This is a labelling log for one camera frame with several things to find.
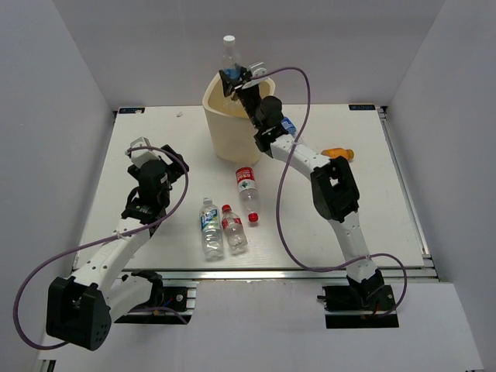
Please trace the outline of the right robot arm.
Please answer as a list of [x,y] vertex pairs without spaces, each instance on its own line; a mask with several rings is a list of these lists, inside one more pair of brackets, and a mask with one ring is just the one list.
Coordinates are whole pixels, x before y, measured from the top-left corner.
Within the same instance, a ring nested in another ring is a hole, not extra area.
[[257,131],[255,144],[261,153],[284,163],[304,175],[311,184],[313,205],[317,213],[332,227],[345,262],[351,302],[358,308],[369,308],[383,290],[382,273],[370,256],[360,228],[360,193],[344,157],[332,159],[301,143],[282,125],[280,99],[261,97],[259,83],[268,74],[256,75],[253,68],[241,67],[237,78],[219,71],[222,92],[237,98]]

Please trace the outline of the crushed blue label bottle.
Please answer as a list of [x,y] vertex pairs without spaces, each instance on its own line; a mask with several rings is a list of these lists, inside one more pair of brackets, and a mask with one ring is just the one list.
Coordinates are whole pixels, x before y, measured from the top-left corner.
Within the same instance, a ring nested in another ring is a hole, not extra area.
[[240,76],[240,55],[236,49],[236,38],[233,35],[223,37],[222,70],[231,79]]

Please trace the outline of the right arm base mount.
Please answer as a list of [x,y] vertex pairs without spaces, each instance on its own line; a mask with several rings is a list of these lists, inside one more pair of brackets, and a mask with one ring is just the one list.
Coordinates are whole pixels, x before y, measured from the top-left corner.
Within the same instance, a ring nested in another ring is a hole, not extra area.
[[398,316],[390,285],[386,285],[371,301],[364,304],[348,286],[326,286],[317,296],[325,309],[327,329],[396,329]]

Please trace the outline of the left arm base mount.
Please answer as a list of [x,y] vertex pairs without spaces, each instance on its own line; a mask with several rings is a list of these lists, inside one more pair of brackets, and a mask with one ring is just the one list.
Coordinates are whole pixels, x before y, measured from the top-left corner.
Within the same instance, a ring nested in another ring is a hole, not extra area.
[[124,274],[112,287],[114,323],[187,325],[195,309],[197,285],[166,281],[157,272],[138,270]]

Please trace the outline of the green white label bottle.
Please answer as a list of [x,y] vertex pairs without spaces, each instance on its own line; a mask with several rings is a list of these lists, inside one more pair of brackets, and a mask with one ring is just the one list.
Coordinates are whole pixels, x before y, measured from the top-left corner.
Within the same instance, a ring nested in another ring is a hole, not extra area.
[[219,208],[213,204],[210,198],[203,199],[199,218],[201,244],[206,260],[221,260],[224,257],[224,245]]

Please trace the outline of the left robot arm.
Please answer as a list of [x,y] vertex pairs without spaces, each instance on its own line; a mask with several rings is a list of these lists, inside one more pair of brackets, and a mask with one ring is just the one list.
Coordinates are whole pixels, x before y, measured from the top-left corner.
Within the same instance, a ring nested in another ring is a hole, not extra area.
[[50,284],[46,333],[87,350],[99,348],[113,322],[131,311],[151,312],[165,300],[162,277],[151,270],[122,270],[169,216],[172,185],[187,177],[188,165],[170,146],[134,141],[126,152],[136,180],[110,239],[69,277]]

